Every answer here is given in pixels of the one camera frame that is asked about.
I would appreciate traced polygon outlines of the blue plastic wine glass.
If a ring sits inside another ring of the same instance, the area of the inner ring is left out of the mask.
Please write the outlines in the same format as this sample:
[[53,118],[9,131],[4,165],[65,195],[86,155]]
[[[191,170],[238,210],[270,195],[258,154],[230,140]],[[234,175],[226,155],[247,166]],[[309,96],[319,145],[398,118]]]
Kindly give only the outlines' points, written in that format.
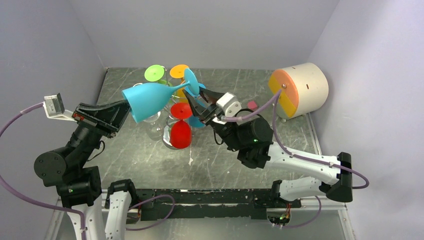
[[[194,95],[188,87],[185,88],[185,90],[193,97],[198,97],[199,95]],[[206,125],[203,124],[198,117],[195,117],[194,115],[190,116],[187,120],[189,126],[191,126],[192,128],[203,128]]]
[[121,94],[130,106],[133,120],[139,123],[156,115],[179,89],[187,87],[193,94],[198,95],[200,85],[193,71],[190,68],[184,69],[183,77],[185,82],[176,86],[151,82],[122,90]]

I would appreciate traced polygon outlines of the red plastic wine glass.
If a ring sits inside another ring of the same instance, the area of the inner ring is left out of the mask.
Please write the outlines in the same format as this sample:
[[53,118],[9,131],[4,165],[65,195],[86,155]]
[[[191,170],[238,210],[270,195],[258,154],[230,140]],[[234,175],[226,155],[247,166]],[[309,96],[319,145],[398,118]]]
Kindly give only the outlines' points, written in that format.
[[187,148],[192,142],[192,131],[185,121],[192,116],[192,110],[188,103],[175,103],[170,109],[171,115],[177,119],[170,131],[170,143],[177,149]]

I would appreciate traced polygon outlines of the orange plastic wine glass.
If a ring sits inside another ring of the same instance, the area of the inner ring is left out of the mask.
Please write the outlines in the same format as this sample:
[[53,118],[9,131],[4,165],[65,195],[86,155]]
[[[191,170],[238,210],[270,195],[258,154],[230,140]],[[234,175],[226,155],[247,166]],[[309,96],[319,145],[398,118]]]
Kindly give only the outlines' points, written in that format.
[[[169,72],[170,76],[174,79],[180,79],[180,83],[183,84],[185,82],[184,71],[187,68],[189,68],[189,66],[186,65],[186,64],[175,65],[174,67],[171,68],[171,70]],[[178,89],[175,92],[175,96],[176,96],[179,103],[188,103],[188,100],[187,100],[186,96],[184,95],[182,88]]]

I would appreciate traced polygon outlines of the clear wine glass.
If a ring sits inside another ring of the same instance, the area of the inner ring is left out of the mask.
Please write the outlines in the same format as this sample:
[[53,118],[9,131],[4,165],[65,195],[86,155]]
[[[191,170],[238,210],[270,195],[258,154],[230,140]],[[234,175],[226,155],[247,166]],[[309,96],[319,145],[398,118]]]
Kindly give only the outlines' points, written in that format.
[[164,127],[166,125],[165,114],[162,111],[157,112],[155,115],[143,121],[144,129],[147,136],[153,141],[159,141],[164,134]]

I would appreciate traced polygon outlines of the green plastic wine glass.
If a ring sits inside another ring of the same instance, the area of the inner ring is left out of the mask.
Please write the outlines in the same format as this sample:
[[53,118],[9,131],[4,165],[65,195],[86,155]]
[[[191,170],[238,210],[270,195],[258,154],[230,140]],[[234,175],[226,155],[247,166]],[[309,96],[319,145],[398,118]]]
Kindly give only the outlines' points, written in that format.
[[171,86],[168,80],[167,69],[160,64],[149,66],[144,72],[144,78],[148,82]]

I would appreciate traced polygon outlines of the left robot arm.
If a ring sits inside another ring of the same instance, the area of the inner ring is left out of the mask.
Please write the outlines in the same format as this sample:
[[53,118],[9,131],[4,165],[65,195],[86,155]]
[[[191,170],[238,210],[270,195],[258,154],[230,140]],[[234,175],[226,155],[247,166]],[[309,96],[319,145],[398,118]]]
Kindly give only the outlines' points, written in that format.
[[86,163],[102,137],[113,138],[120,130],[130,112],[129,103],[81,103],[69,111],[57,96],[48,96],[42,105],[49,119],[76,122],[77,128],[65,146],[36,158],[36,175],[44,186],[56,188],[79,240],[124,239],[128,210],[139,200],[134,183],[130,179],[113,182],[103,200],[99,168],[86,167]]

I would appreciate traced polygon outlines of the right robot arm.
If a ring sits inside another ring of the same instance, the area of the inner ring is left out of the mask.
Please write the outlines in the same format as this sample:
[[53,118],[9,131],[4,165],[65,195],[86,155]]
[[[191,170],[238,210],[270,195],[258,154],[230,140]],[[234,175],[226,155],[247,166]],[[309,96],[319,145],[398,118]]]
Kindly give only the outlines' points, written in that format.
[[183,91],[193,115],[212,127],[227,149],[237,153],[237,159],[250,169],[287,169],[304,174],[296,180],[276,180],[270,202],[282,207],[287,202],[303,197],[325,196],[350,203],[353,201],[351,155],[340,152],[324,156],[280,146],[273,130],[262,116],[236,123],[227,121],[226,114],[236,116],[243,111],[237,97],[230,92],[214,92],[201,87],[200,101],[187,90]]

